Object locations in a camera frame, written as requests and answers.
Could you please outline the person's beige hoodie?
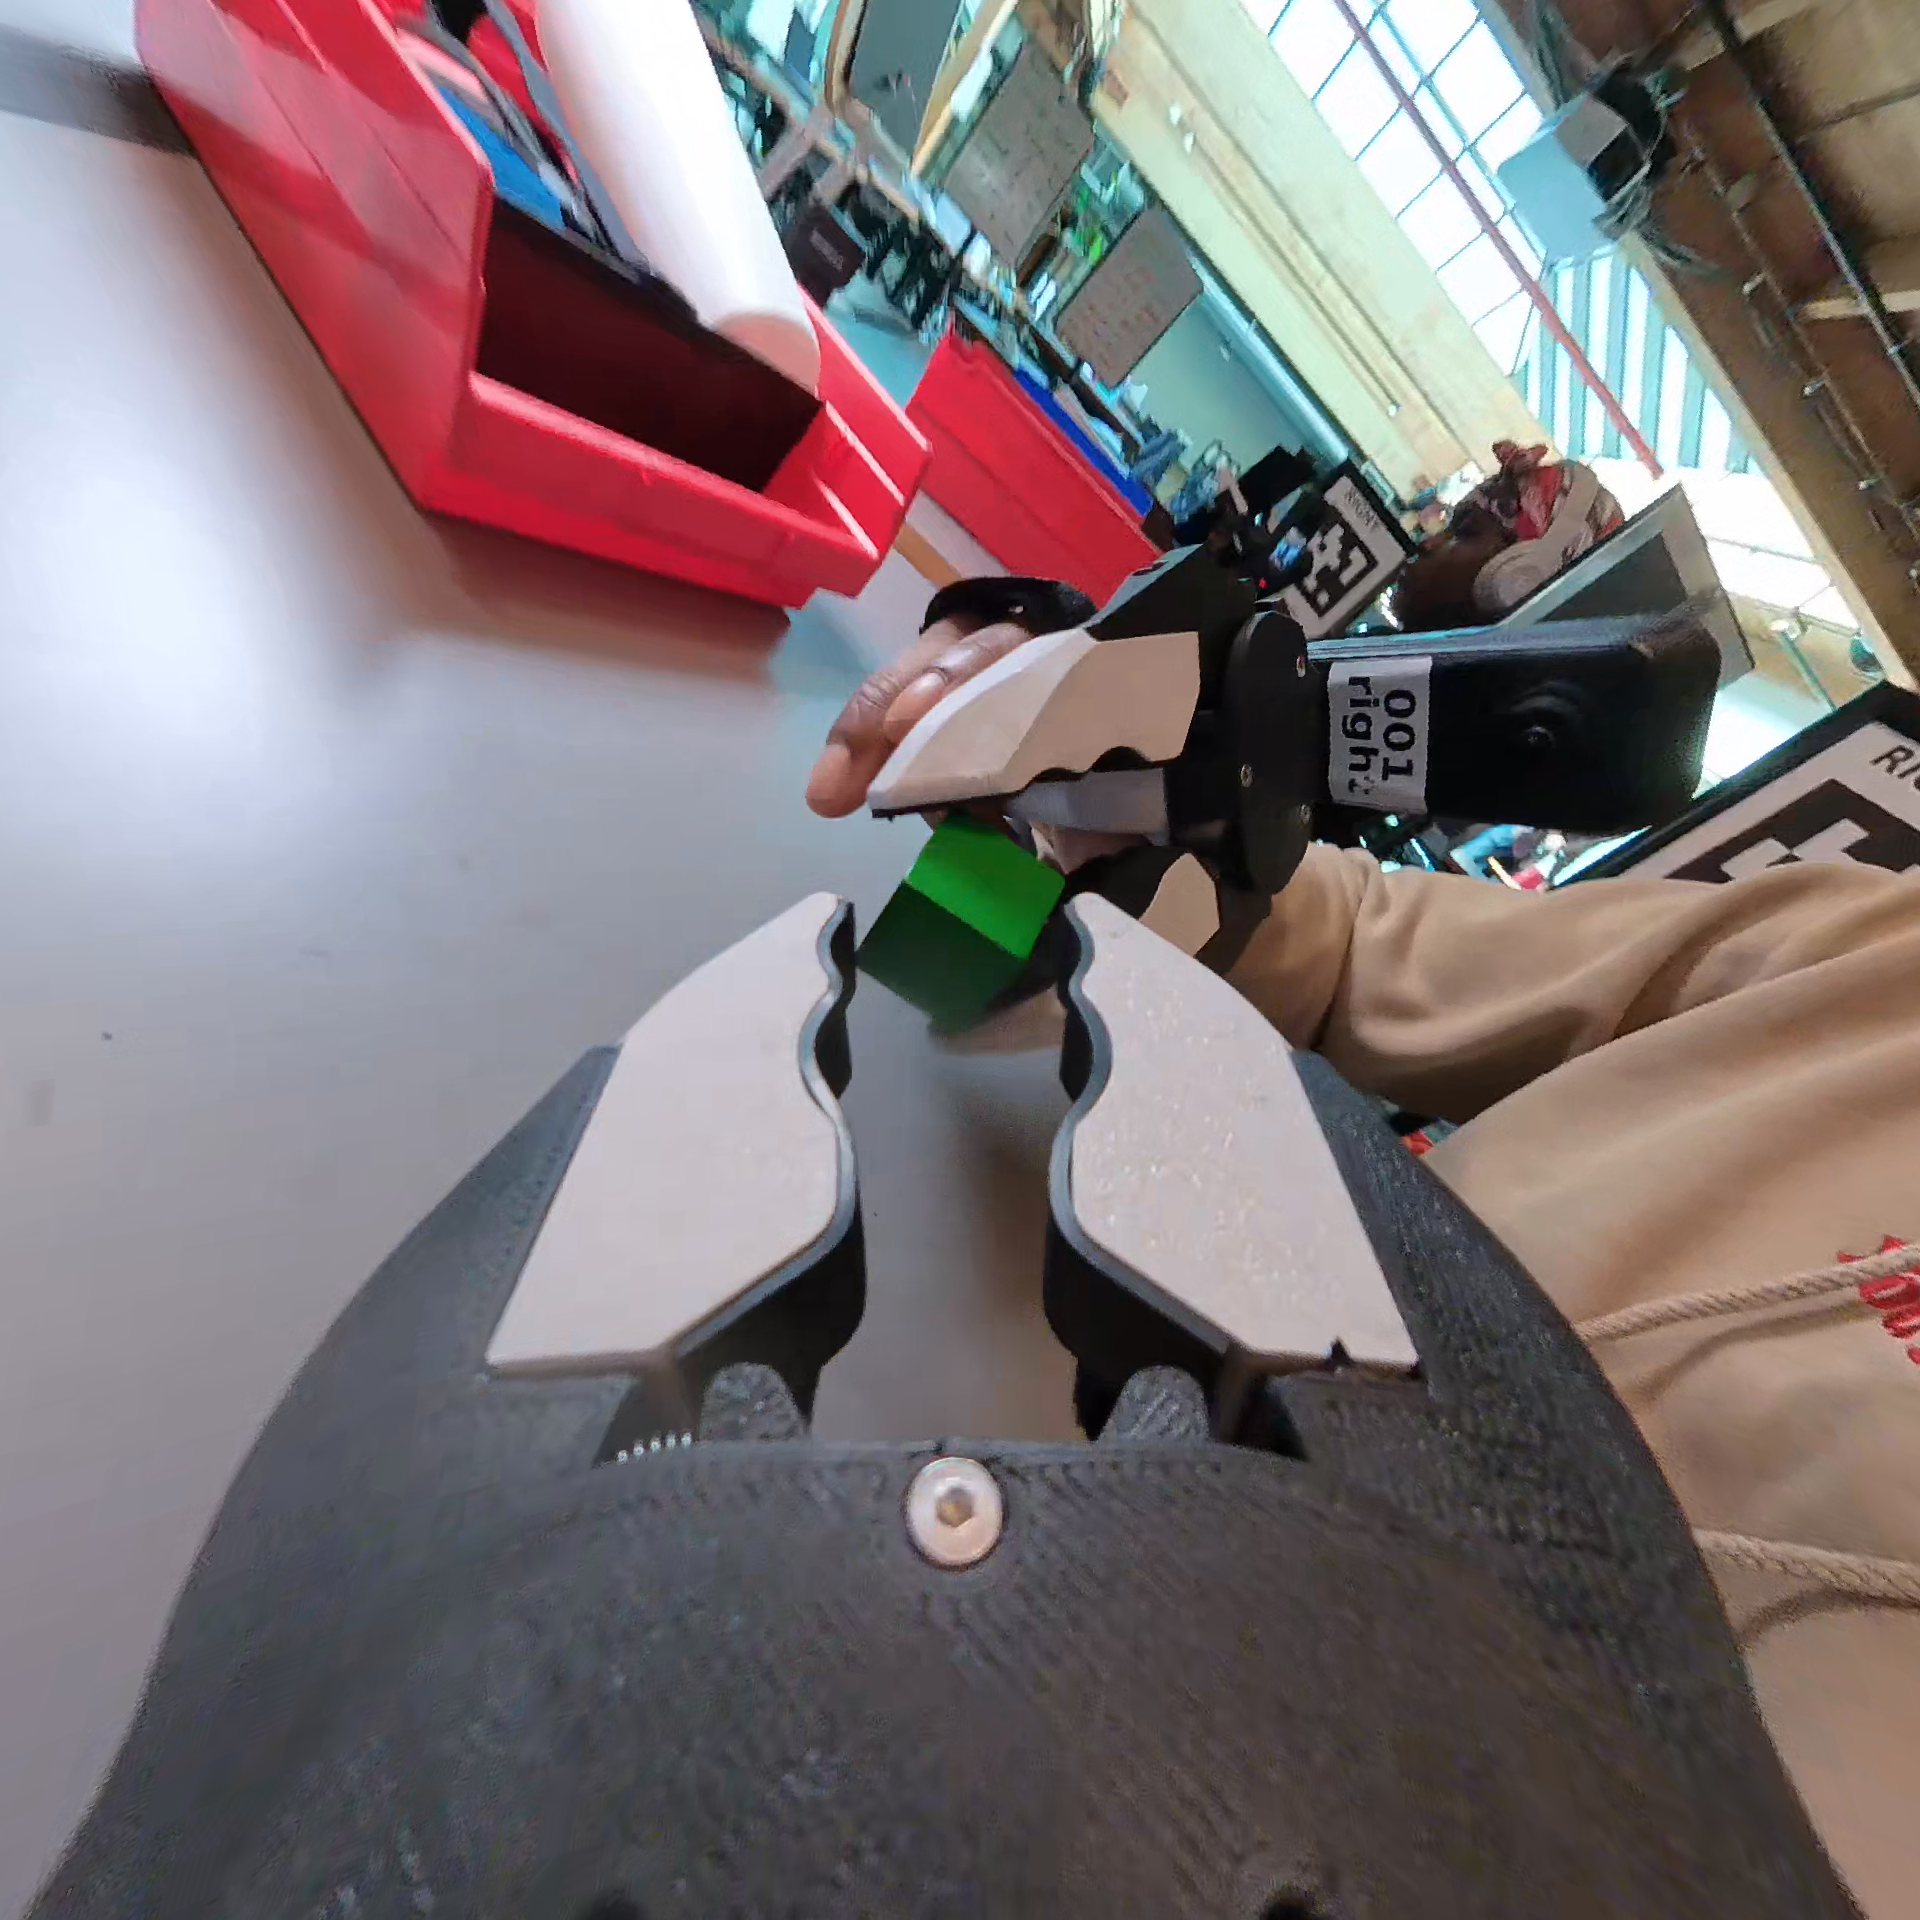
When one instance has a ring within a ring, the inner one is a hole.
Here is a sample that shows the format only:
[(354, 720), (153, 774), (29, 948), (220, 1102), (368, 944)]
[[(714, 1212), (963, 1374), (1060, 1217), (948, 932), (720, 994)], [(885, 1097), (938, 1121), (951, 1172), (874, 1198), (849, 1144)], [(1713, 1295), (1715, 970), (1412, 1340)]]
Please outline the person's beige hoodie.
[[(1915, 1247), (1915, 1046), (1754, 1080), (1563, 1075), (1437, 1152), (1570, 1321)], [(1700, 1531), (1915, 1567), (1915, 1361), (1852, 1290), (1613, 1335), (1600, 1362)], [(1768, 1729), (1868, 1916), (1915, 1916), (1915, 1608), (1719, 1572)]]

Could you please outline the red plastic bin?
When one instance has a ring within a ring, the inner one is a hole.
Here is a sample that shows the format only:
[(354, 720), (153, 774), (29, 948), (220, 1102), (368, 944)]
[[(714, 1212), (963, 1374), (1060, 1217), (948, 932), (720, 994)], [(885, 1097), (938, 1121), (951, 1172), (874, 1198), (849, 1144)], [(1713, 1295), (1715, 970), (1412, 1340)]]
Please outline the red plastic bin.
[[(770, 608), (856, 595), (928, 446), (820, 307), (818, 398), (701, 324), (624, 233), (535, 6), (136, 6), (136, 48), (408, 497)], [(496, 196), (490, 106), (568, 200)]]

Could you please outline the person's right hand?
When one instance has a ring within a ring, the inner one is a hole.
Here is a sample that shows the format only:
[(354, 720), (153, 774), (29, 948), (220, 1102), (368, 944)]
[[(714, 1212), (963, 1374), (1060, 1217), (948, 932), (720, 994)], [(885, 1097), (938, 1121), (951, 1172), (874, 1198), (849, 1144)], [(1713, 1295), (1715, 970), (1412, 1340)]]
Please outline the person's right hand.
[(1031, 638), (1013, 619), (944, 618), (928, 624), (897, 662), (863, 682), (833, 722), (807, 782), (807, 807), (828, 820), (859, 811), (915, 724)]

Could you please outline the black monitor screen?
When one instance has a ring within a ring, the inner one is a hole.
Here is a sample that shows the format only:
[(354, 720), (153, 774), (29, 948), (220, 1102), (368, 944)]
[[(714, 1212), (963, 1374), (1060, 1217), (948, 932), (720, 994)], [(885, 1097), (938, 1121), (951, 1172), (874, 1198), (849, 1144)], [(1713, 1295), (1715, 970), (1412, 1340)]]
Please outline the black monitor screen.
[(1576, 618), (1675, 618), (1695, 614), (1719, 646), (1719, 687), (1754, 672), (1755, 658), (1715, 567), (1690, 494), (1673, 484), (1629, 515), (1620, 528), (1559, 572), (1503, 626), (1540, 626)]

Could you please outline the brown board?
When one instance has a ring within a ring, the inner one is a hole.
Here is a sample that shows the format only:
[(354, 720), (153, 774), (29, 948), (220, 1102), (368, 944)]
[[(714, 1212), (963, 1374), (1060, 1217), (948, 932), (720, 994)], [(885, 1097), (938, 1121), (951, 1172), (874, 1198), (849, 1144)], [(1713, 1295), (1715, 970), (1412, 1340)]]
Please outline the brown board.
[(1051, 335), (1080, 368), (1119, 388), (1200, 295), (1184, 231), (1163, 206), (1147, 206), (1063, 303)]
[(951, 160), (944, 196), (1016, 270), (1092, 146), (1095, 131), (1072, 86), (1026, 42)]

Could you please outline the white water bottle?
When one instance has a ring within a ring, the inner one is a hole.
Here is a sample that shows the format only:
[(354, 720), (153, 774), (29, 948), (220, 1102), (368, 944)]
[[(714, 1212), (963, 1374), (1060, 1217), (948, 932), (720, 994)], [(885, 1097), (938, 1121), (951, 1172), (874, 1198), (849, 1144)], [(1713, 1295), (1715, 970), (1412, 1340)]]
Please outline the white water bottle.
[(823, 351), (687, 2), (538, 2), (568, 131), (640, 260), (696, 319), (818, 398)]

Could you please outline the red storage bin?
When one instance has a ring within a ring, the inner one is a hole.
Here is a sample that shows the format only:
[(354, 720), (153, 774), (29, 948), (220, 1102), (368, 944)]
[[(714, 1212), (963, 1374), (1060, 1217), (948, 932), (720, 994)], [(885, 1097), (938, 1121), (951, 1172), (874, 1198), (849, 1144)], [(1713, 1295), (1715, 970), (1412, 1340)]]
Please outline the red storage bin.
[(906, 414), (928, 446), (923, 494), (1005, 572), (1105, 603), (1162, 560), (1146, 515), (960, 328), (935, 345)]

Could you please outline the green wooden cube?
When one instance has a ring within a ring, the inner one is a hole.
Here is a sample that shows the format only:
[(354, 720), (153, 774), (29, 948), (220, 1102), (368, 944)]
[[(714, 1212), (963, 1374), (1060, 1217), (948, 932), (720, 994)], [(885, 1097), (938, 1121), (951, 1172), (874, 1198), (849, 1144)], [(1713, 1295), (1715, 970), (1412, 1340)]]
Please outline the green wooden cube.
[(963, 1036), (1010, 1001), (1066, 898), (1066, 876), (1004, 824), (941, 818), (874, 927), (856, 962), (927, 1017)]

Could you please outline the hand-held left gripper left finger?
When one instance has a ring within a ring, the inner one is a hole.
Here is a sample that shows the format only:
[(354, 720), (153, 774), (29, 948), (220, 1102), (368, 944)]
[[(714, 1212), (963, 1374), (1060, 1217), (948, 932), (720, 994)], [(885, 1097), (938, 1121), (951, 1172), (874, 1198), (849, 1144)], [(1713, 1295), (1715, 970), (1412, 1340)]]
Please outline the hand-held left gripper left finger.
[(660, 1374), (858, 1217), (823, 1043), (852, 907), (793, 904), (664, 994), (616, 1049), (488, 1344), (498, 1376)]

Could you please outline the framed marker poster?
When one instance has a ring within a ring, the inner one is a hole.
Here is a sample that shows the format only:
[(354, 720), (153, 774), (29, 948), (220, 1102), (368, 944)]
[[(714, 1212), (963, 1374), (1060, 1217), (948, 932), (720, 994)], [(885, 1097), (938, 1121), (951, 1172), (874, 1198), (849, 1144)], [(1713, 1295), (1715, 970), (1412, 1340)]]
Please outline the framed marker poster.
[(1791, 867), (1917, 873), (1917, 698), (1882, 687), (1832, 712), (1584, 880), (1724, 886)]
[(1418, 544), (1355, 463), (1316, 476), (1287, 508), (1276, 602), (1306, 640), (1330, 640), (1411, 566)]

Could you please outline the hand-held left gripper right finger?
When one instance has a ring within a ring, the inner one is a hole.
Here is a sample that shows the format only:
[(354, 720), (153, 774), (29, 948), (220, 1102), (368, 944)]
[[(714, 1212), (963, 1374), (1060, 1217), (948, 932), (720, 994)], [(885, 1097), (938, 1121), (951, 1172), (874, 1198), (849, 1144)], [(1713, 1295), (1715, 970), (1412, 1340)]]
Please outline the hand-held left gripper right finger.
[(1068, 906), (1047, 1166), (1068, 1280), (1108, 1284), (1212, 1361), (1420, 1364), (1291, 1048), (1235, 985), (1116, 904)]

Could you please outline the blue black foam block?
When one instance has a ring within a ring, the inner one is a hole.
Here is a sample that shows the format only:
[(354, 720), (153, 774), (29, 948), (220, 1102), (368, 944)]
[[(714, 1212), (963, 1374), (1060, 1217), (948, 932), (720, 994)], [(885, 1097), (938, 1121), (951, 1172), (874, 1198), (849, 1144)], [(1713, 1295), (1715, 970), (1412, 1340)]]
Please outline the blue black foam block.
[(507, 131), (496, 121), (495, 111), (476, 104), (448, 83), (437, 83), (437, 92), (488, 158), (496, 196), (554, 233), (571, 233), (573, 226), (564, 194), (547, 182), (538, 162), (523, 158), (521, 150), (507, 138)]

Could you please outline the small black box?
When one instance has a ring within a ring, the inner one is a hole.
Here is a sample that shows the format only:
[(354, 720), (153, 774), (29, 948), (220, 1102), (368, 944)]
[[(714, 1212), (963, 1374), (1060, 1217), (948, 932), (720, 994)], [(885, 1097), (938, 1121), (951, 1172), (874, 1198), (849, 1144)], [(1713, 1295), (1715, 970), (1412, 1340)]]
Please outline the small black box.
[(804, 200), (788, 210), (783, 248), (796, 283), (817, 307), (828, 307), (868, 270), (866, 235), (839, 206), (820, 200)]

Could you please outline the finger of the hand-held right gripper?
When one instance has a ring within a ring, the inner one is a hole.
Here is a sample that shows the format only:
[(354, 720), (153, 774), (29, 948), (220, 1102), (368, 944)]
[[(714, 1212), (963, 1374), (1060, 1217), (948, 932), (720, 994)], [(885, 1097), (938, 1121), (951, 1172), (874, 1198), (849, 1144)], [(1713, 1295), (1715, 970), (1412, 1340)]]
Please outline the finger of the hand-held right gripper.
[(1005, 798), (1002, 811), (1026, 828), (1116, 835), (1144, 841), (1168, 840), (1168, 791), (1163, 774), (1090, 774), (1047, 780)]
[(1202, 695), (1199, 632), (1031, 640), (946, 694), (906, 734), (868, 794), (891, 818), (969, 801), (1005, 801), (1103, 762), (1175, 762)]

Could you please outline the blue storage bin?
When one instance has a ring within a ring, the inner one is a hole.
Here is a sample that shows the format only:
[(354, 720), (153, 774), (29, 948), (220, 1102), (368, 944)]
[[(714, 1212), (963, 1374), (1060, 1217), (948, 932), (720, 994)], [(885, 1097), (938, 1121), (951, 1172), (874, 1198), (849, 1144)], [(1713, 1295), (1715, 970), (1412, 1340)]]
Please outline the blue storage bin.
[(1060, 398), (1043, 375), (1016, 366), (1016, 385), (1040, 409), (1043, 418), (1074, 448), (1082, 463), (1108, 483), (1137, 520), (1144, 520), (1157, 498), (1135, 480), (1129, 464), (1092, 431), (1092, 426)]

